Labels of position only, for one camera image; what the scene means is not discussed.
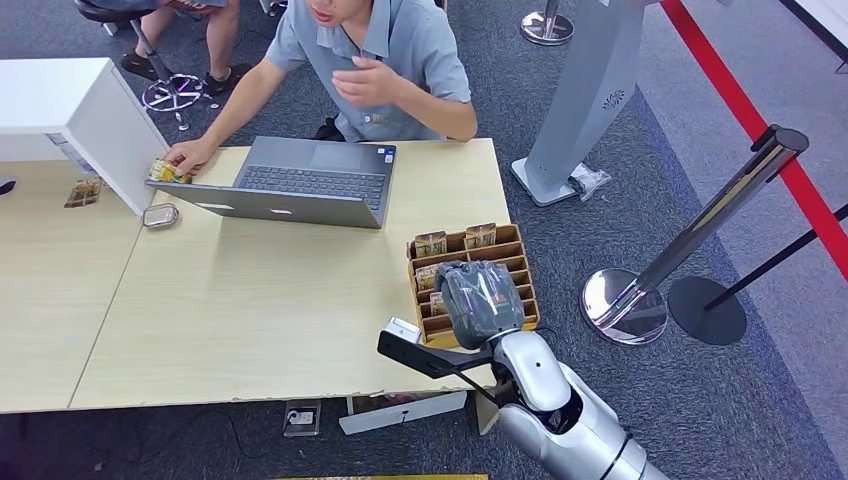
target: wooden table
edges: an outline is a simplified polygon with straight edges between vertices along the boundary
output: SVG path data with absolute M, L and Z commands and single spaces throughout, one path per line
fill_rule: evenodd
M 399 142 L 383 230 L 222 218 L 162 192 L 181 220 L 141 232 L 72 408 L 465 389 L 377 354 L 415 322 L 415 234 L 510 222 L 489 139 Z M 230 185 L 247 148 L 196 178 Z M 487 367 L 471 372 L 491 384 Z
M 141 229 L 110 189 L 64 208 L 65 161 L 0 163 L 0 412 L 68 408 Z

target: laptop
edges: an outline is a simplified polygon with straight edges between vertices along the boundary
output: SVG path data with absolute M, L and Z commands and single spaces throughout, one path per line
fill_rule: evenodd
M 231 187 L 146 183 L 225 217 L 382 228 L 394 145 L 256 137 Z

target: shirt collar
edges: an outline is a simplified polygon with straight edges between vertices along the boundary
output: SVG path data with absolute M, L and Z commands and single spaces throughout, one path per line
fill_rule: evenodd
M 362 49 L 375 57 L 389 56 L 389 24 L 391 23 L 389 0 L 374 0 L 371 7 L 371 19 L 365 32 L 365 44 Z M 336 55 L 350 57 L 355 55 L 356 46 L 350 41 L 341 26 L 324 27 L 318 25 L 318 45 L 330 48 Z

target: laptop keyboard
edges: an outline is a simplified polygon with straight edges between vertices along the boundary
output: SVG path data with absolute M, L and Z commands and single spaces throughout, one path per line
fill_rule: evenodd
M 377 210 L 385 183 L 385 175 L 250 166 L 238 188 L 362 198 Z

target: sneaker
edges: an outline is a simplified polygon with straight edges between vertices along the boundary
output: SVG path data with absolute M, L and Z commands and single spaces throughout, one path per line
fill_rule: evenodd
M 121 68 L 133 75 L 138 75 L 154 82 L 159 80 L 159 76 L 156 75 L 156 70 L 153 69 L 153 64 L 150 63 L 150 60 L 135 53 L 135 50 L 125 53 L 121 57 Z M 168 75 L 173 75 L 173 72 L 168 70 Z
M 244 74 L 249 72 L 253 65 L 240 63 L 230 67 L 230 76 L 226 80 L 215 80 L 209 73 L 206 74 L 206 93 L 212 96 L 223 95 L 232 92 L 238 82 L 244 77 Z

